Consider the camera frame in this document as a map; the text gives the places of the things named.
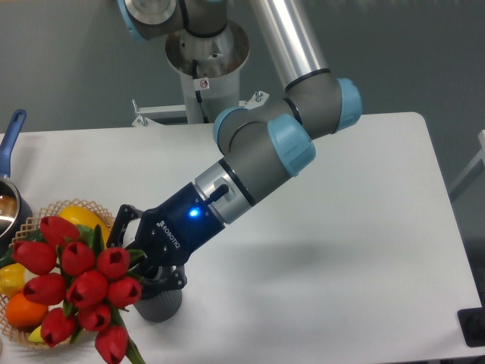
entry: saucepan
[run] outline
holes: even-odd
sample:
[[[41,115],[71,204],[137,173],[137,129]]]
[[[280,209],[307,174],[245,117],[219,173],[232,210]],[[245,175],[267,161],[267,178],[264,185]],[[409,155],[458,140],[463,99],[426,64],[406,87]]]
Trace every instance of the saucepan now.
[[[17,230],[32,216],[32,210],[10,181],[11,153],[27,117],[16,110],[0,144],[0,256],[3,256]]]

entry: tulip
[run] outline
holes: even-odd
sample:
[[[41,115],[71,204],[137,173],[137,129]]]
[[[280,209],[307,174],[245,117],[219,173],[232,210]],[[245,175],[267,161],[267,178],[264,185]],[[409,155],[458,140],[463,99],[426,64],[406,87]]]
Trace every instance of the tulip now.
[[[109,326],[98,333],[94,346],[106,363],[118,364],[127,354],[128,332],[121,326]]]
[[[66,298],[78,309],[100,303],[108,292],[108,279],[99,271],[85,271],[67,290]]]
[[[110,279],[121,278],[130,267],[130,254],[120,247],[103,250],[98,256],[97,267]]]
[[[59,273],[32,278],[23,286],[23,295],[30,302],[53,306],[62,302],[66,294],[66,281]]]
[[[40,336],[47,346],[53,347],[70,337],[76,330],[77,321],[73,315],[66,317],[62,308],[49,311],[42,322]]]
[[[96,257],[92,249],[80,241],[69,243],[62,251],[62,269],[73,277],[93,269],[95,263]]]
[[[44,275],[55,267],[57,255],[46,243],[18,240],[12,258],[35,275]]]
[[[77,320],[87,331],[103,331],[111,322],[111,312],[109,306],[105,304],[91,306],[80,309]]]
[[[131,277],[125,277],[109,285],[108,301],[118,309],[137,302],[142,296],[140,283]]]
[[[59,216],[45,216],[41,218],[40,232],[53,248],[57,245],[65,248],[68,242],[77,240],[80,235],[76,225]]]

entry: metal bracket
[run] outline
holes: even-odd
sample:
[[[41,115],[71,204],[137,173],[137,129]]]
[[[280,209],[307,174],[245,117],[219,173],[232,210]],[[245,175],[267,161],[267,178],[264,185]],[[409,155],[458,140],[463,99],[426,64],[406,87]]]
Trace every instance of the metal bracket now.
[[[454,202],[485,170],[485,130],[478,134],[481,149],[460,172],[449,188],[449,199]]]
[[[247,101],[239,101],[241,108],[258,108],[263,106],[270,98],[269,93],[261,90],[255,92],[252,98]],[[138,108],[136,101],[132,100],[136,119],[131,124],[134,127],[147,127],[151,125],[163,125],[154,120],[164,120],[173,118],[186,118],[187,112],[185,105],[155,106],[150,108]]]

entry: green stem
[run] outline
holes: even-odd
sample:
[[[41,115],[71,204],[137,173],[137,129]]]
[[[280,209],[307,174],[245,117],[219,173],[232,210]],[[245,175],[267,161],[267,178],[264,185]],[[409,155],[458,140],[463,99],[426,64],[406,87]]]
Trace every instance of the green stem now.
[[[127,328],[127,326],[124,324],[123,319],[121,318],[120,311],[112,305],[110,305],[110,309],[111,322],[117,326]],[[129,361],[131,361],[132,364],[145,364],[145,360],[143,360],[142,354],[140,353],[138,347],[133,342],[130,336],[128,336],[128,348],[125,356],[128,358]]]
[[[131,337],[128,337],[128,349],[126,356],[132,364],[145,364],[142,354],[138,350],[138,347],[133,340],[131,340]]]

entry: green leaf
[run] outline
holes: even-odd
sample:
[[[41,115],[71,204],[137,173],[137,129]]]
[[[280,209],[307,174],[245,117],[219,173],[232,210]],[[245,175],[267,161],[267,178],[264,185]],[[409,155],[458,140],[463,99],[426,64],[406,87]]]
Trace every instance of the green leaf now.
[[[69,344],[74,344],[81,337],[82,333],[83,333],[83,328],[80,325],[78,325],[76,327],[76,330],[74,330],[73,334],[70,336]]]
[[[96,225],[94,228],[92,249],[94,250],[96,256],[99,256],[99,253],[105,249],[105,243],[103,242],[101,227],[99,225]]]
[[[91,249],[93,249],[94,245],[94,230],[85,225],[76,225],[77,230],[79,231],[79,241],[82,241]]]
[[[64,316],[73,315],[74,305],[68,300],[64,300],[64,302],[62,303],[62,311],[64,312]]]
[[[143,277],[141,275],[138,275],[134,271],[127,271],[127,276],[135,278],[139,283],[142,283]]]
[[[142,354],[138,350],[136,344],[131,340],[131,337],[128,337],[128,348],[126,357],[132,364],[145,364],[145,360],[142,357]]]
[[[141,258],[145,258],[145,252],[140,249],[129,249],[127,252],[130,254],[130,264],[137,263]]]
[[[113,305],[109,305],[109,309],[111,312],[111,323],[115,324],[116,326],[126,328],[127,326],[124,324],[124,321],[121,318],[120,310]]]
[[[25,240],[28,241],[42,241],[45,243],[45,238],[40,232],[40,229],[35,229],[34,231],[31,231],[28,233],[28,235],[25,237]]]
[[[57,254],[57,256],[59,258],[59,262],[61,261],[62,250],[63,250],[62,246],[60,246],[60,245],[55,246],[55,253]]]

